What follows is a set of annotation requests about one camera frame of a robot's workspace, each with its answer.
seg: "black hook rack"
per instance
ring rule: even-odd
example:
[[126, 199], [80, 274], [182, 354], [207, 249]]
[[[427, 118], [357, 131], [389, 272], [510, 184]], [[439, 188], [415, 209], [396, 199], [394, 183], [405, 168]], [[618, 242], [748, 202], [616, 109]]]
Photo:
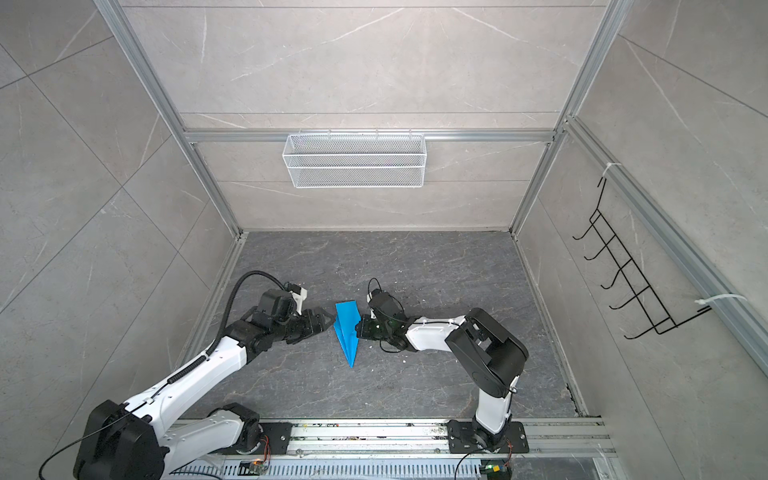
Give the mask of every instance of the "black hook rack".
[[[603, 247], [592, 258], [584, 257], [584, 259], [587, 261], [594, 260], [598, 258], [598, 256], [601, 253], [603, 253], [603, 250], [607, 250], [608, 253], [611, 255], [611, 259], [613, 259], [614, 263], [616, 263], [616, 267], [618, 268], [618, 270], [616, 271], [616, 274], [614, 275], [613, 281], [611, 281], [611, 285], [605, 286], [601, 284], [600, 287], [602, 287], [604, 290], [609, 290], [613, 285], [616, 284], [616, 279], [619, 277], [619, 274], [620, 274], [624, 278], [624, 281], [627, 282], [627, 285], [629, 286], [629, 289], [632, 292], [632, 297], [626, 302], [622, 303], [619, 306], [609, 305], [608, 307], [611, 310], [619, 310], [620, 308], [623, 308], [627, 304], [629, 304], [632, 300], [637, 299], [637, 302], [640, 304], [640, 308], [643, 309], [643, 313], [645, 314], [645, 317], [648, 319], [648, 322], [650, 322], [649, 328], [643, 330], [642, 332], [638, 333], [635, 336], [624, 335], [624, 338], [629, 340], [634, 340], [642, 337], [643, 335], [650, 332], [651, 330], [654, 330], [657, 334], [662, 335], [712, 310], [712, 307], [704, 306], [698, 309], [695, 314], [683, 320], [682, 322], [677, 322], [675, 321], [674, 318], [672, 318], [672, 315], [667, 310], [667, 307], [664, 305], [664, 302], [661, 301], [661, 298], [659, 298], [659, 296], [656, 294], [656, 290], [654, 290], [654, 288], [650, 285], [650, 282], [648, 281], [648, 278], [646, 278], [645, 273], [643, 273], [643, 270], [640, 268], [639, 265], [637, 265], [637, 262], [634, 261], [634, 258], [629, 253], [629, 250], [627, 250], [627, 248], [624, 246], [624, 242], [621, 241], [621, 238], [619, 238], [619, 236], [616, 234], [616, 231], [614, 230], [614, 228], [611, 226], [610, 223], [608, 223], [608, 219], [605, 218], [603, 213], [600, 211], [600, 202], [603, 200], [603, 192], [605, 192], [605, 178], [600, 179], [600, 181], [598, 182], [598, 188], [601, 188], [600, 197], [598, 198], [598, 205], [594, 208], [594, 212], [592, 212], [592, 215], [589, 216], [589, 228], [587, 228], [587, 231], [585, 231], [584, 234], [582, 234], [580, 237], [573, 237], [573, 239], [581, 240], [587, 235], [587, 233], [589, 233], [590, 230], [594, 230], [594, 232], [598, 235], [598, 237], [600, 237], [600, 241], [603, 243]], [[596, 228], [595, 224], [597, 223], [598, 220], [603, 220], [606, 227], [611, 231], [611, 237], [608, 238], [608, 240], [605, 240], [605, 238], [603, 237], [603, 234], [600, 233], [600, 231]], [[627, 257], [629, 258], [629, 260], [627, 260], [623, 264], [620, 264], [619, 261], [616, 259], [616, 255], [614, 255], [614, 253], [611, 251], [611, 248], [609, 247], [609, 244], [611, 242], [618, 243], [621, 246], [621, 248], [624, 249], [624, 252], [627, 254]], [[638, 291], [635, 291], [635, 287], [632, 286], [632, 283], [627, 278], [627, 274], [624, 272], [624, 269], [630, 265], [634, 265], [634, 267], [643, 277], [643, 281], [645, 282], [645, 287], [643, 287]], [[650, 314], [648, 313], [648, 310], [645, 308], [643, 301], [640, 298], [640, 295], [646, 292], [647, 290], [650, 290], [650, 293], [653, 295], [653, 297], [656, 299], [659, 305], [661, 305], [661, 309], [664, 311], [665, 317], [659, 322], [653, 321], [653, 319], [650, 317]]]

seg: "floor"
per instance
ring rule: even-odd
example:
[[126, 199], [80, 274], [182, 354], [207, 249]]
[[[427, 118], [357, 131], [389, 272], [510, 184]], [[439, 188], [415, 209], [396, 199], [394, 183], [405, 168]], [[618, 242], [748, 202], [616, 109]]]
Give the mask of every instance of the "floor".
[[[576, 416], [508, 233], [251, 233], [230, 283], [254, 269], [304, 286], [309, 290], [305, 307], [322, 306], [330, 312], [347, 300], [356, 300], [365, 311], [366, 284], [372, 276], [400, 299], [410, 316], [446, 318], [479, 306], [530, 352], [512, 400], [513, 415]], [[248, 279], [232, 318], [255, 304], [267, 288], [267, 280]], [[266, 418], [460, 418], [474, 415], [477, 395], [478, 388], [451, 353], [388, 354], [378, 343], [361, 340], [350, 369], [336, 334], [328, 331], [293, 346], [275, 344], [208, 392], [186, 416], [199, 418], [240, 402]]]

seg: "blue paper airplane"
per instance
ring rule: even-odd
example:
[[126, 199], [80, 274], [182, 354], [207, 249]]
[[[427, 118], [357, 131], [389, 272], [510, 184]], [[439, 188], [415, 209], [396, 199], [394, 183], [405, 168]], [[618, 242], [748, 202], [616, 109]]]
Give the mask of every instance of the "blue paper airplane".
[[350, 368], [355, 364], [355, 354], [357, 354], [355, 325], [359, 322], [360, 313], [357, 311], [357, 302], [336, 304], [336, 322], [333, 324], [333, 328], [336, 330], [336, 336], [339, 337], [341, 350], [343, 350]]

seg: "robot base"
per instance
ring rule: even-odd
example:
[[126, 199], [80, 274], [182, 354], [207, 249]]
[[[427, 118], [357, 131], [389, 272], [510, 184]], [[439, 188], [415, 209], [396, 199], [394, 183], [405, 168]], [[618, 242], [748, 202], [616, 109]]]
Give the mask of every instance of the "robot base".
[[476, 422], [448, 422], [449, 448], [451, 453], [469, 453], [479, 448], [494, 453], [528, 453], [528, 437], [520, 422], [507, 422], [507, 425], [496, 435], [489, 435]]

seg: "vertical metal post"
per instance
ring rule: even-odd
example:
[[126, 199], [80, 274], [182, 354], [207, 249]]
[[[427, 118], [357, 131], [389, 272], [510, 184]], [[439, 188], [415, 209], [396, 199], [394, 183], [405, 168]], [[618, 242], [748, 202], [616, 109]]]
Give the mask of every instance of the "vertical metal post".
[[513, 237], [517, 237], [520, 233], [520, 229], [528, 218], [528, 212], [531, 211], [536, 196], [541, 185], [544, 184], [544, 180], [549, 173], [549, 169], [552, 167], [554, 158], [558, 154], [558, 150], [562, 145], [563, 137], [565, 136], [564, 125], [568, 121], [569, 117], [576, 115], [581, 108], [581, 104], [584, 103], [584, 99], [587, 97], [589, 88], [594, 82], [594, 78], [597, 76], [600, 66], [603, 65], [603, 60], [611, 48], [611, 45], [616, 38], [616, 34], [621, 27], [621, 23], [627, 16], [634, 0], [611, 0], [608, 7], [605, 9], [605, 16], [603, 17], [598, 33], [594, 36], [592, 46], [589, 48], [587, 57], [584, 60], [584, 64], [581, 66], [576, 82], [571, 89], [571, 93], [568, 95], [568, 99], [565, 101], [563, 111], [560, 113], [558, 124], [555, 126], [555, 136], [552, 145], [549, 145], [541, 156], [541, 160], [538, 162], [536, 171], [531, 178], [531, 182], [528, 184], [528, 189], [525, 191], [520, 207], [515, 214], [515, 218], [512, 219], [512, 225], [509, 227], [509, 231]]
[[237, 224], [237, 220], [235, 220], [235, 216], [232, 213], [229, 204], [224, 199], [221, 190], [219, 190], [216, 180], [205, 166], [203, 158], [185, 138], [184, 126], [181, 123], [178, 111], [170, 101], [168, 93], [163, 88], [163, 85], [160, 83], [160, 80], [157, 78], [157, 75], [147, 60], [144, 49], [141, 48], [133, 28], [131, 28], [131, 24], [125, 16], [125, 12], [123, 12], [123, 8], [118, 4], [117, 0], [94, 0], [94, 3], [101, 13], [101, 16], [104, 17], [104, 21], [107, 22], [107, 25], [109, 25], [109, 28], [112, 30], [115, 39], [117, 39], [128, 62], [131, 63], [136, 75], [147, 90], [157, 111], [160, 112], [160, 116], [168, 125], [170, 133], [174, 136], [174, 139], [179, 144], [184, 156], [190, 162], [197, 178], [200, 179], [200, 182], [208, 192], [208, 196], [219, 211], [224, 223], [230, 228], [234, 237], [239, 236], [242, 229], [240, 229], [240, 226]]

